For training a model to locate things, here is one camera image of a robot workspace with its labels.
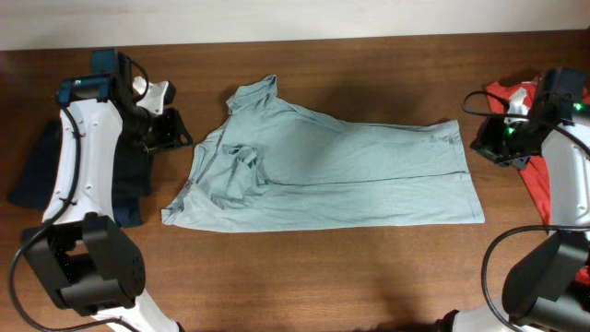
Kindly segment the light blue t-shirt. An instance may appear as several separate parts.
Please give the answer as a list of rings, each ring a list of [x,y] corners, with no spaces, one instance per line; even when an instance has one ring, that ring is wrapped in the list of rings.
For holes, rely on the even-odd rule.
[[[242,86],[195,147],[167,225],[226,233],[479,224],[484,213],[457,121],[351,123]]]

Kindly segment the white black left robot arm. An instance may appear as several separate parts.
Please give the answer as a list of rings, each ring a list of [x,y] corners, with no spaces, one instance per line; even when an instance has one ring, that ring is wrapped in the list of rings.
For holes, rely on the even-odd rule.
[[[60,160],[39,228],[24,230],[15,257],[26,258],[59,309],[114,331],[180,331],[146,289],[140,249],[116,225],[112,208],[116,149],[128,143],[151,156],[192,145],[176,88],[136,77],[137,61],[115,49],[91,55],[91,72],[61,83]]]

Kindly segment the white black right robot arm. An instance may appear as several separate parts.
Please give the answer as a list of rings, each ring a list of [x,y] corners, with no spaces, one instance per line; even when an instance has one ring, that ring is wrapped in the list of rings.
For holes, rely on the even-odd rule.
[[[551,221],[508,230],[488,246],[480,283],[485,306],[453,310],[433,331],[586,331],[589,284],[589,105],[584,72],[558,67],[537,81],[529,106],[499,98],[501,113],[487,113],[470,147],[496,165],[523,170],[535,156],[549,174]],[[509,271],[501,301],[488,289],[488,265],[503,240],[530,231],[547,239]]]

